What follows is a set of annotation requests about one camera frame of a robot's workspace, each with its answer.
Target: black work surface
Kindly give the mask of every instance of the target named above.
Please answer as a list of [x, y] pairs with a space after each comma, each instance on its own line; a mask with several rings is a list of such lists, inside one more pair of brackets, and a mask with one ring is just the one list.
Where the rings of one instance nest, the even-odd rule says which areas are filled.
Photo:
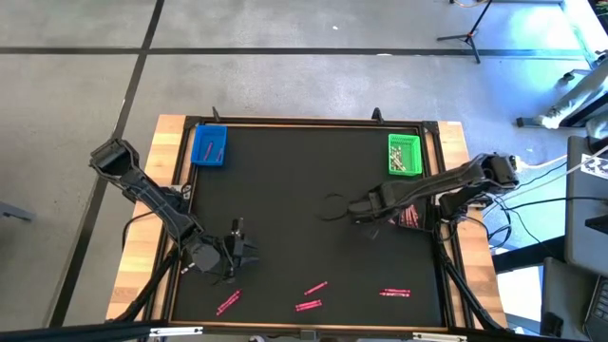
[[[345, 210], [344, 200], [323, 200], [330, 193], [354, 200], [382, 181], [412, 180], [388, 174], [389, 133], [415, 131], [229, 126], [225, 164], [197, 170], [192, 212], [219, 236], [243, 217], [260, 261], [239, 270], [234, 284], [180, 275], [171, 319], [442, 327], [429, 234], [386, 224], [370, 240], [347, 218], [316, 216]], [[322, 281], [329, 285], [304, 295]], [[380, 296], [385, 288], [411, 289], [411, 297]], [[216, 316], [237, 289], [240, 300]], [[295, 304], [315, 299], [323, 306], [295, 312]]]
[[[581, 162], [582, 154], [593, 155], [582, 137], [568, 138], [568, 169]], [[587, 196], [605, 198], [608, 180], [589, 175], [580, 169], [566, 178], [566, 197]], [[599, 275], [608, 276], [606, 246], [608, 234], [585, 225], [586, 219], [608, 214], [608, 206], [596, 200], [569, 200], [566, 202], [566, 246], [568, 263]]]

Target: blue bin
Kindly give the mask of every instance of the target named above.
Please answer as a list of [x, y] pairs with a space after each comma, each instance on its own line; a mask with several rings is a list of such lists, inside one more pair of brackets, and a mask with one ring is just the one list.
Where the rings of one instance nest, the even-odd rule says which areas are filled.
[[199, 166], [222, 166], [226, 154], [227, 132], [226, 126], [197, 126], [190, 162]]

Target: wooden board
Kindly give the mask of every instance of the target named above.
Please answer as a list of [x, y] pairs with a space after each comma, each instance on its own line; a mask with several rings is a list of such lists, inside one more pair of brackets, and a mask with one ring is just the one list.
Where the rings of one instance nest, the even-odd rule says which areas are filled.
[[[159, 185], [171, 184], [184, 121], [185, 116], [182, 115], [160, 115], [159, 117], [144, 168], [144, 171]], [[462, 125], [460, 123], [439, 122], [439, 127], [446, 168], [453, 168], [467, 162], [469, 157]], [[437, 172], [434, 146], [429, 138], [430, 134], [427, 134], [428, 152], [432, 157], [430, 160], [431, 169]], [[189, 137], [187, 149], [189, 150], [191, 146], [192, 137]], [[189, 167], [189, 159], [186, 158], [181, 172], [181, 181], [185, 180]], [[147, 207], [137, 203], [133, 216], [147, 211]], [[482, 218], [481, 213], [472, 210], [469, 211], [469, 215], [475, 219]], [[113, 318], [121, 314], [151, 276], [161, 228], [162, 222], [156, 216], [141, 218], [131, 224], [106, 318]], [[469, 286], [492, 317], [506, 327], [506, 318], [498, 293], [498, 283], [494, 273], [492, 257], [485, 238], [485, 229], [476, 223], [466, 221], [459, 225], [458, 235]], [[163, 282], [157, 292], [153, 311], [153, 317], [155, 318], [160, 317], [164, 289], [165, 283]], [[465, 324], [461, 300], [453, 283], [451, 292], [457, 325], [463, 327]]]

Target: concrete floor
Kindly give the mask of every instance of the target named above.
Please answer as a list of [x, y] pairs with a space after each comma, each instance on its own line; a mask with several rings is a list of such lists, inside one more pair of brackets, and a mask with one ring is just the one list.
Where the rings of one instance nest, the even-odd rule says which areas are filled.
[[[138, 47], [153, 8], [153, 0], [7, 0], [0, 4], [0, 47]], [[434, 38], [466, 33], [480, 11], [447, 0], [176, 0], [165, 4], [153, 47], [456, 48], [460, 43]], [[492, 5], [476, 43], [479, 48], [579, 48], [561, 9], [552, 5]], [[0, 56], [0, 200], [38, 215], [32, 223], [0, 219], [2, 331], [42, 325], [94, 179], [88, 154], [112, 131], [135, 59]], [[580, 132], [518, 129], [514, 119], [546, 110], [570, 86], [557, 79], [574, 67], [586, 63], [150, 56], [124, 137], [144, 164], [163, 113], [207, 115], [215, 105], [224, 116], [368, 118], [379, 106], [388, 119], [461, 121], [470, 155], [509, 152], [533, 164], [564, 154], [567, 137]], [[521, 200], [562, 194], [563, 183], [556, 183]], [[538, 238], [563, 232], [563, 217], [537, 218], [532, 210], [521, 213]], [[103, 321], [120, 261], [121, 230], [131, 212], [118, 191], [107, 190], [67, 324]], [[502, 225], [498, 214], [488, 217], [490, 228]], [[511, 244], [533, 242], [515, 227]]]

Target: tripod stand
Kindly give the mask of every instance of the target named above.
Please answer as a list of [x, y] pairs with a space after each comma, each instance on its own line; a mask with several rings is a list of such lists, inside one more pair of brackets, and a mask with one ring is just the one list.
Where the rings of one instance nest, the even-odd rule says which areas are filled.
[[492, 0], [487, 0], [487, 4], [485, 5], [484, 10], [482, 11], [482, 14], [480, 14], [479, 18], [477, 18], [477, 21], [475, 22], [475, 25], [473, 25], [473, 28], [467, 34], [439, 37], [439, 38], [437, 38], [437, 41], [441, 42], [441, 41], [451, 40], [451, 39], [462, 40], [463, 38], [465, 38], [463, 42], [467, 43], [469, 46], [471, 46], [473, 48], [473, 54], [475, 54], [475, 60], [477, 60], [477, 64], [480, 64], [482, 61], [479, 59], [479, 51], [477, 51], [477, 48], [475, 47], [475, 42], [473, 41], [473, 35], [475, 34], [475, 30], [479, 26], [479, 23], [482, 22], [482, 18], [484, 18], [485, 12], [490, 7], [490, 4], [492, 4]]

